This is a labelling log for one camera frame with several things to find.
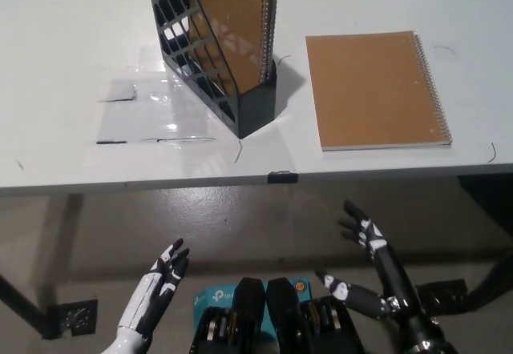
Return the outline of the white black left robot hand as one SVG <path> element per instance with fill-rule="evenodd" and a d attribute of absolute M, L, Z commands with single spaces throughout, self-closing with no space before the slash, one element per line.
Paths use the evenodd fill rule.
<path fill-rule="evenodd" d="M 120 318 L 118 327 L 149 338 L 166 312 L 188 268 L 189 249 L 180 250 L 179 238 L 156 259 L 139 281 Z"/>

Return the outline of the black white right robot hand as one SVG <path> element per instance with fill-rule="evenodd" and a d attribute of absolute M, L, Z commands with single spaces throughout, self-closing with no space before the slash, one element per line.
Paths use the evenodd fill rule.
<path fill-rule="evenodd" d="M 352 220 L 338 221 L 345 228 L 342 236 L 366 250 L 382 283 L 383 293 L 377 294 L 340 280 L 324 270 L 315 271 L 316 277 L 336 300 L 364 316 L 377 320 L 391 316 L 399 321 L 422 314 L 413 284 L 376 223 L 348 199 L 344 202 L 344 210 Z"/>

